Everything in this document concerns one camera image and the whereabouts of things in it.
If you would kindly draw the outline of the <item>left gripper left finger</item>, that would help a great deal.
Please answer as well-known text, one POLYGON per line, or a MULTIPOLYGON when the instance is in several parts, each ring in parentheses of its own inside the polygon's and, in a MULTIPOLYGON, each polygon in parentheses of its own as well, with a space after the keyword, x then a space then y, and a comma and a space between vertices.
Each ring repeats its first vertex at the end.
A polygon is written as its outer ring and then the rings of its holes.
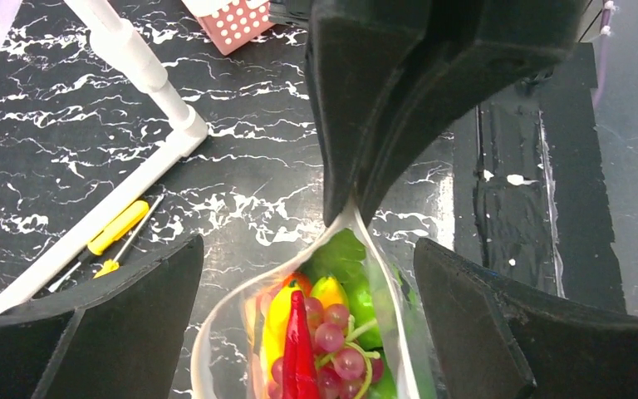
POLYGON ((198 235, 0 315, 0 398, 165 398, 204 265, 198 235))

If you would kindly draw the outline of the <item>red toy grapes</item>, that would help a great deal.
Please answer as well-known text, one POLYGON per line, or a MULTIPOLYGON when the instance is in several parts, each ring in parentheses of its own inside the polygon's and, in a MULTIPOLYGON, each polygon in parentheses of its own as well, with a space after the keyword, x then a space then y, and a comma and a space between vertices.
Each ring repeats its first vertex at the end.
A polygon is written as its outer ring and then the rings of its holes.
POLYGON ((395 389, 379 350, 349 308, 301 291, 284 290, 269 304, 263 349, 267 398, 391 398, 395 389))

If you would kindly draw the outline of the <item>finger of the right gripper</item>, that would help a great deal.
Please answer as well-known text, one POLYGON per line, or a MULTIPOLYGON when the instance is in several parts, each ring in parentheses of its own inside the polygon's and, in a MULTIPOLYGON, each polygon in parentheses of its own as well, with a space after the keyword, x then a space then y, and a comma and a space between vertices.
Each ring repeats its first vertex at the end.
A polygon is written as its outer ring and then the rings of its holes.
POLYGON ((424 39, 431 1, 315 1, 305 74, 324 167, 323 221, 351 199, 399 66, 424 39))
POLYGON ((454 121, 572 51, 584 1, 435 1, 425 38, 402 66, 356 181, 369 223, 389 188, 454 121))

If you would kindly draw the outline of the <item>red toy chili pepper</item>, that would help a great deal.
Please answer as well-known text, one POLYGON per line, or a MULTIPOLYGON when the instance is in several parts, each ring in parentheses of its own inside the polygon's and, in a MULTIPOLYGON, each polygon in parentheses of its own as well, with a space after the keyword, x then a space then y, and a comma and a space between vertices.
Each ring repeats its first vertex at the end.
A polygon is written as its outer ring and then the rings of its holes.
POLYGON ((307 324, 304 295, 292 294, 282 365, 282 397, 285 399, 319 399, 317 368, 312 337, 307 324))

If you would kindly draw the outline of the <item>orange toy carrot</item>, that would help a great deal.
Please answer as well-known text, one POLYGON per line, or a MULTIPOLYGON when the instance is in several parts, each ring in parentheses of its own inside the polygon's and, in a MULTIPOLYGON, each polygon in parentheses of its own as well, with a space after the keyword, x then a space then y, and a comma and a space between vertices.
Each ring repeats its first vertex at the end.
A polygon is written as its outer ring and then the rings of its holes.
POLYGON ((299 291, 308 296, 311 290, 310 279, 299 272, 291 273, 281 282, 272 282, 246 301, 246 321, 254 326, 263 317, 264 326, 274 332, 284 332, 291 312, 292 294, 299 291))

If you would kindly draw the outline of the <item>green toy bell pepper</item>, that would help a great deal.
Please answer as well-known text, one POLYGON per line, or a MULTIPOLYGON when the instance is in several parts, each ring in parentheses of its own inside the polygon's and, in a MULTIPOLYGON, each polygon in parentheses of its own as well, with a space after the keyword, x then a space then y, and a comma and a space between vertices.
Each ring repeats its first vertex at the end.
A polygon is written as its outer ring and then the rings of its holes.
POLYGON ((387 365, 373 297, 363 262, 366 247, 350 229, 334 234, 300 268, 313 284, 334 276, 348 297, 348 308, 335 304, 323 311, 317 337, 329 338, 342 326, 343 347, 334 352, 317 348, 320 384, 328 398, 396 398, 396 386, 387 365))

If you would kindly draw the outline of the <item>clear polka dot zip bag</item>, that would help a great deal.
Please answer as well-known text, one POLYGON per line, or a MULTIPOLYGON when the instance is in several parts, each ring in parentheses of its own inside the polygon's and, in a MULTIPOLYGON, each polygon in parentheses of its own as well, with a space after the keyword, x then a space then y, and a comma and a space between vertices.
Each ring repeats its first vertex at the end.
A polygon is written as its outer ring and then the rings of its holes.
POLYGON ((196 398, 438 398, 424 309, 347 205, 313 244, 241 283, 195 339, 196 398))

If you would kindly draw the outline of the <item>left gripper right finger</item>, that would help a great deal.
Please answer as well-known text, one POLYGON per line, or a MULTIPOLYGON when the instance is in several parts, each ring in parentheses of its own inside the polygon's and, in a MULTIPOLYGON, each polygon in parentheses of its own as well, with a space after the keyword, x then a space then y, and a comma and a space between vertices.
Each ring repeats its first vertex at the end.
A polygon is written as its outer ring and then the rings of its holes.
POLYGON ((415 278, 451 398, 638 398, 638 317, 544 293, 430 239, 415 278))

